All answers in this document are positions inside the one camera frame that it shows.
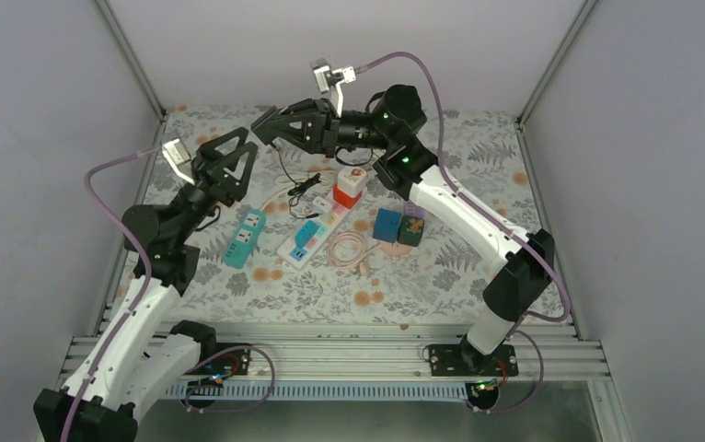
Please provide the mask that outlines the white tiger cube socket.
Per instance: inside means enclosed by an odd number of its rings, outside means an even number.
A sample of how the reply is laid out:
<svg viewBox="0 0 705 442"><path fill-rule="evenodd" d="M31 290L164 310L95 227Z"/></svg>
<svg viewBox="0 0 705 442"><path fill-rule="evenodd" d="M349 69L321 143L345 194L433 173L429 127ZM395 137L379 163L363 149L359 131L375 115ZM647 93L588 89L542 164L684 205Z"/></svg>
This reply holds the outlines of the white tiger cube socket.
<svg viewBox="0 0 705 442"><path fill-rule="evenodd" d="M340 170L336 187L349 197L357 197L369 181L368 172L362 167L344 167Z"/></svg>

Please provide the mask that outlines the red cube socket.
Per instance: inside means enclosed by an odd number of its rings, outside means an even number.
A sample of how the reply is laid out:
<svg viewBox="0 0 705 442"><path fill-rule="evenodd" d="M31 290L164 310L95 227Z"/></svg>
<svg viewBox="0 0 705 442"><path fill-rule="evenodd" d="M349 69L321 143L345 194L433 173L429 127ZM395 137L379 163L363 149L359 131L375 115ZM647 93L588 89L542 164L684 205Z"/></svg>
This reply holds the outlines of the red cube socket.
<svg viewBox="0 0 705 442"><path fill-rule="evenodd" d="M362 192L358 192L355 195L350 195L341 190L337 184L335 184L332 189L333 201L348 210L353 209L362 196Z"/></svg>

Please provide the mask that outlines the white cube plug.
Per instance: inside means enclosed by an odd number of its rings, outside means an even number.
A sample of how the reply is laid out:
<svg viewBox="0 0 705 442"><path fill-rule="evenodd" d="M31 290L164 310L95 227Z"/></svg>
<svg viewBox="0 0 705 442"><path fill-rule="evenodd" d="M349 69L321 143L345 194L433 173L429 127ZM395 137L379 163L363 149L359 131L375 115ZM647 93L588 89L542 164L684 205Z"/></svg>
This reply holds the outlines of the white cube plug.
<svg viewBox="0 0 705 442"><path fill-rule="evenodd" d="M329 215L334 209L334 203L322 196L317 196L312 201L312 205L314 212L319 216Z"/></svg>

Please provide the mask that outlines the cyan cube socket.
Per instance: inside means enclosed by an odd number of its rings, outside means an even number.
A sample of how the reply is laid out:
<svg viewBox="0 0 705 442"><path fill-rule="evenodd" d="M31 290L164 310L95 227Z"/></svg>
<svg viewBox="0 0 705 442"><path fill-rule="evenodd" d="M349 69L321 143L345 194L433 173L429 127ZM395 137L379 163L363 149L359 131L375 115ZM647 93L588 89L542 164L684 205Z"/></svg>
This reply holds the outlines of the cyan cube socket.
<svg viewBox="0 0 705 442"><path fill-rule="evenodd" d="M295 246L299 249L308 249L310 242L318 232L319 225L312 221L306 221L295 234Z"/></svg>

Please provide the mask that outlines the white multicolour power strip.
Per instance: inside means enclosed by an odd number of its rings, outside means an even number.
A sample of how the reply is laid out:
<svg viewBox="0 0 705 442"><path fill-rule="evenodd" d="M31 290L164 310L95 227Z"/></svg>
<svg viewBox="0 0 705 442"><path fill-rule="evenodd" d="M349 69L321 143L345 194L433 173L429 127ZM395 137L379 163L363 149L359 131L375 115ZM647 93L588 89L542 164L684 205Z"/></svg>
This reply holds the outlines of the white multicolour power strip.
<svg viewBox="0 0 705 442"><path fill-rule="evenodd" d="M334 203L332 213L325 216L317 216L311 219L303 220L277 249L277 256L283 259L283 263L296 270L303 270L306 267L313 257L322 250L323 245L328 242L334 231L342 224L342 222L352 211L351 209L348 210L336 204L333 201L332 192L329 192L324 197ZM295 246L295 234L308 220L316 222L319 225L319 229L313 240L310 242L309 248L299 249Z"/></svg>

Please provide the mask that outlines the blue cube socket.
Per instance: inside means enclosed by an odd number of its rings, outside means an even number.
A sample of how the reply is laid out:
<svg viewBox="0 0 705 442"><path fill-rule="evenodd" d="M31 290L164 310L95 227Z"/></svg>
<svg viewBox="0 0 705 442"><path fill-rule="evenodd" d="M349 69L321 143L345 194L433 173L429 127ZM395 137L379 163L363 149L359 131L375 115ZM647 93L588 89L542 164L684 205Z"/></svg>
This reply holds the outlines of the blue cube socket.
<svg viewBox="0 0 705 442"><path fill-rule="evenodd" d="M393 210L380 208L376 213L372 237L386 243L397 241L402 214Z"/></svg>

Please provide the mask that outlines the purple power strip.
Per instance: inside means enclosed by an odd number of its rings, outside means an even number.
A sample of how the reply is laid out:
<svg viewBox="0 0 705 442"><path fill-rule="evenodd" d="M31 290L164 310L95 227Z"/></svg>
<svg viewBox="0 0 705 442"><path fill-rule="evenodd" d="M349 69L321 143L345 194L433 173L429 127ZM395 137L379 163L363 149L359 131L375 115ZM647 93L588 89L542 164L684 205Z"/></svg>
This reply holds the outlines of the purple power strip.
<svg viewBox="0 0 705 442"><path fill-rule="evenodd" d="M425 218L424 210L417 204L406 201L402 205L403 214L411 217Z"/></svg>

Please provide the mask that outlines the dark green cube socket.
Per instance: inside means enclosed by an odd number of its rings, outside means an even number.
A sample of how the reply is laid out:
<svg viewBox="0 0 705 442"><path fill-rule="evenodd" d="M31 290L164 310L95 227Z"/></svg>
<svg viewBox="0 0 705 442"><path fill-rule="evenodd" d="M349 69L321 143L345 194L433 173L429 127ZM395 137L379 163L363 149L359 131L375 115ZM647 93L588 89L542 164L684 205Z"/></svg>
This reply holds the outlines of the dark green cube socket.
<svg viewBox="0 0 705 442"><path fill-rule="evenodd" d="M422 217L404 215L399 224L397 243L418 247L422 242L425 220Z"/></svg>

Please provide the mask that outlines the pink round socket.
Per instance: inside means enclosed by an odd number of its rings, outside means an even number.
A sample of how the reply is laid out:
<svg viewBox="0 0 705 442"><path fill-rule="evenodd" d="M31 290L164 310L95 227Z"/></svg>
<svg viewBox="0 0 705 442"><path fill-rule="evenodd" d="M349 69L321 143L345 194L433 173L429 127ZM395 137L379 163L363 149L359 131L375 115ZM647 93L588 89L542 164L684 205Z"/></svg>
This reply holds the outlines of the pink round socket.
<svg viewBox="0 0 705 442"><path fill-rule="evenodd" d="M398 258L409 254L412 251L412 246L400 244L398 242L388 243L379 241L378 246L389 257Z"/></svg>

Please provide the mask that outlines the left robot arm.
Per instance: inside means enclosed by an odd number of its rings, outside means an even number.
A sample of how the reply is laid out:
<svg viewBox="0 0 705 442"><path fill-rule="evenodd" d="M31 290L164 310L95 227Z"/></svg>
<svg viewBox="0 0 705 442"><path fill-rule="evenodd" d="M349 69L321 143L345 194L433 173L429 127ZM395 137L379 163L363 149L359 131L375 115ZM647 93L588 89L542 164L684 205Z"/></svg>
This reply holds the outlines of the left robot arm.
<svg viewBox="0 0 705 442"><path fill-rule="evenodd" d="M115 218L125 248L138 256L134 279L80 367L34 402L46 441L132 441L176 380L217 363L215 329L199 322L175 325L153 354L146 347L196 273L200 251L189 238L218 208L243 199L258 148L238 127L194 153L179 139L161 151L182 185L167 204L137 204Z"/></svg>

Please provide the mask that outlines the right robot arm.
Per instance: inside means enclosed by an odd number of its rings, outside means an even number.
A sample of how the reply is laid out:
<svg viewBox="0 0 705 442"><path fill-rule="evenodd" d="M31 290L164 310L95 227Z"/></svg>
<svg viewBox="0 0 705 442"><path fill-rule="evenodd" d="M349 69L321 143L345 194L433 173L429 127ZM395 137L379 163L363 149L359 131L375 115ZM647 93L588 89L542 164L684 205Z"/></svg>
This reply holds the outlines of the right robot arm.
<svg viewBox="0 0 705 442"><path fill-rule="evenodd" d="M485 259L495 274L482 292L483 310L460 341L462 366L482 375L516 323L551 283L555 241L505 220L441 168L418 132L427 117L414 86L375 94L372 110L335 111L329 99L267 109L250 128L265 145L280 139L302 151L334 157L338 149L382 150L376 177L405 201L438 217Z"/></svg>

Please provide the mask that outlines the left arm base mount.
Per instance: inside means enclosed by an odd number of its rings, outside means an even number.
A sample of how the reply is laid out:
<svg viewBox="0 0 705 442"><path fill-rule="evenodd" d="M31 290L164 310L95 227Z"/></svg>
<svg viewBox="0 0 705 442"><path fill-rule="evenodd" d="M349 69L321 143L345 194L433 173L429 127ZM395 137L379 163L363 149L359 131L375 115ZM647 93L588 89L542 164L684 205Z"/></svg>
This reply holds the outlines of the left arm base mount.
<svg viewBox="0 0 705 442"><path fill-rule="evenodd" d="M236 414L253 411L263 405L275 392L277 372L276 365L272 357L263 349L251 343L217 343L215 352L201 351L201 358L194 366L188 367L180 375L200 377L194 385L186 387L180 398L180 403L188 413L198 414ZM266 390L251 405L240 408L215 409L215 400L204 396L200 400L193 400L191 397L198 391L208 388L222 388L225 383L235 376L243 376L245 366L256 354L263 358L268 367L270 375Z"/></svg>

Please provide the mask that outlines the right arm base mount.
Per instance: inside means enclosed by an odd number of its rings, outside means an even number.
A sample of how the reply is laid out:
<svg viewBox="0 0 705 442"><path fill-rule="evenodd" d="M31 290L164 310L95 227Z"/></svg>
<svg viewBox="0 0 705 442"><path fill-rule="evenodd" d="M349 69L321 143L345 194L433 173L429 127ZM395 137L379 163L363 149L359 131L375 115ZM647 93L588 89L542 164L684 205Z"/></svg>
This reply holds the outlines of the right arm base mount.
<svg viewBox="0 0 705 442"><path fill-rule="evenodd" d="M503 387L519 375L518 357L512 344L501 343L490 355L483 355L462 338L460 343L428 344L421 349L421 358L429 365L434 378L475 378L465 383L465 404L472 412L504 415L525 408L545 386L543 354L529 335L525 337L537 355L537 380L520 402L504 408L498 406Z"/></svg>

